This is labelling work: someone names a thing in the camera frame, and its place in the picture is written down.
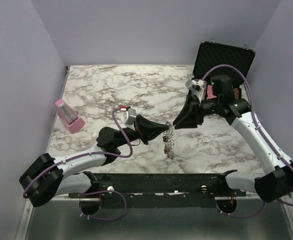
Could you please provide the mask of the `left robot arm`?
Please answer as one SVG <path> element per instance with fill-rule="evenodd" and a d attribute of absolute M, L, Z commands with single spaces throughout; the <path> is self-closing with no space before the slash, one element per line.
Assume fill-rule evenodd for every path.
<path fill-rule="evenodd" d="M 138 115 L 133 128 L 103 127 L 96 139 L 97 144 L 79 153 L 53 157 L 41 154 L 21 175 L 19 183 L 34 207 L 48 203 L 57 195 L 71 193 L 67 179 L 94 167 L 102 167 L 116 158 L 129 158 L 133 154 L 132 142 L 140 140 L 145 145 L 169 129 L 168 125 L 147 120 Z"/>

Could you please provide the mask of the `metal key ring disc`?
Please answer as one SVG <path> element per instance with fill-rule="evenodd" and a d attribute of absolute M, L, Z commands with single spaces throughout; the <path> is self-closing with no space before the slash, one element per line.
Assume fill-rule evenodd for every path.
<path fill-rule="evenodd" d="M 175 147 L 175 141 L 173 139 L 175 132 L 174 127 L 169 121 L 166 121 L 165 123 L 168 126 L 168 129 L 163 133 L 162 140 L 164 143 L 164 153 L 167 156 L 168 159 L 173 160 L 174 159 L 174 147 Z"/>

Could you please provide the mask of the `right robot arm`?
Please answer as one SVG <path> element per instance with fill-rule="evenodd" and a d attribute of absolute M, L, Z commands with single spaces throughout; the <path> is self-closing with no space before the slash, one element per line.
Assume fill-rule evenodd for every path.
<path fill-rule="evenodd" d="M 260 162 L 262 173 L 230 170 L 220 175 L 217 192 L 228 196 L 234 190 L 256 193 L 270 203 L 293 193 L 293 160 L 279 149 L 258 120 L 252 116 L 251 105 L 236 97 L 232 79 L 227 75 L 211 78 L 213 98 L 206 98 L 207 83 L 200 79 L 186 82 L 188 94 L 184 106 L 173 121 L 174 128 L 194 129 L 204 118 L 216 114 L 224 118 L 246 141 Z"/>

